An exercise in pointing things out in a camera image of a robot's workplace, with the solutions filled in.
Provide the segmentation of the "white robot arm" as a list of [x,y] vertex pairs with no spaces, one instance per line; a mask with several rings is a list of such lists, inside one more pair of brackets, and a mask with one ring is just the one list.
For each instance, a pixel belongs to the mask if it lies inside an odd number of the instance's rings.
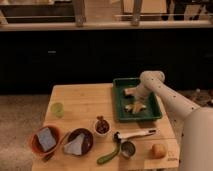
[[213,171],[213,108],[202,107],[165,85],[162,71],[143,71],[139,79],[136,101],[153,92],[184,122],[179,171]]

